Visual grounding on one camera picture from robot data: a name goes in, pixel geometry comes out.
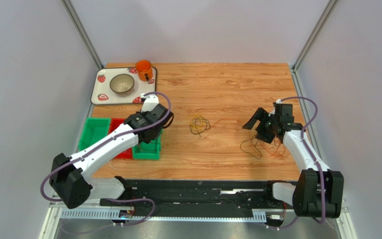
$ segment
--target white robotic arm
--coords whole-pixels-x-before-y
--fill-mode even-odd
[[[272,200],[292,205],[299,217],[320,217],[322,204],[325,205],[325,217],[339,217],[344,186],[342,174],[339,171],[332,171],[322,161],[310,144],[307,134],[302,132],[302,124],[294,123],[291,104],[282,104],[278,100],[274,103],[274,107],[270,113],[258,108],[243,128],[252,129],[259,120],[256,138],[271,143],[278,137],[290,151],[301,174],[297,185],[272,181],[271,188],[268,188],[267,192],[271,193]],[[318,184],[325,187],[324,195],[318,190]]]
[[[169,100],[166,97],[169,103],[167,109],[159,104],[155,94],[142,95],[144,104],[141,112],[129,116],[111,134],[70,157],[59,154],[54,158],[52,173],[47,178],[69,209],[76,208],[86,200],[118,198],[123,193],[124,186],[117,178],[93,179],[92,175],[119,153],[141,142],[149,143],[156,139],[161,130],[172,123]],[[43,184],[41,194],[46,197]]]

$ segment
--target bowl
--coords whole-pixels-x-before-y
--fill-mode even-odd
[[[110,89],[118,95],[127,96],[134,91],[134,78],[128,74],[120,74],[110,81]]]

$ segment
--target white tray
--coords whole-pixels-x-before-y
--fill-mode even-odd
[[[153,77],[149,81],[141,81],[134,67],[101,69],[95,77],[91,103],[94,105],[125,105],[141,103],[142,93],[156,91],[157,69],[152,67]],[[119,74],[128,74],[134,78],[134,91],[127,96],[120,96],[110,89],[110,81]]]

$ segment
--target wooden table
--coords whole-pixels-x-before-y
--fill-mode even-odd
[[[107,64],[107,68],[129,67],[133,64]],[[240,150],[249,139],[242,129],[258,107],[273,109],[276,99],[295,96],[296,91],[287,64],[223,64],[223,63],[156,63],[157,91],[172,102],[175,119],[162,134],[160,160],[115,159],[100,168],[94,177],[119,175],[135,179],[201,179],[201,180],[297,180],[298,168],[281,145],[270,156],[260,144],[263,158],[255,159]],[[297,100],[292,103],[295,122],[303,121]],[[92,117],[126,118],[142,105],[95,106]],[[202,114],[213,125],[198,135],[190,133],[191,114]],[[265,147],[274,153],[272,145]],[[253,152],[249,141],[243,149]]]

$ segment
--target white wall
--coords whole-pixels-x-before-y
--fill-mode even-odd
[[[38,237],[39,185],[73,152],[96,71],[59,0],[0,0],[1,239]]]
[[[328,0],[72,0],[101,61],[294,63]]]
[[[382,238],[382,1],[340,1],[299,76],[359,238]]]

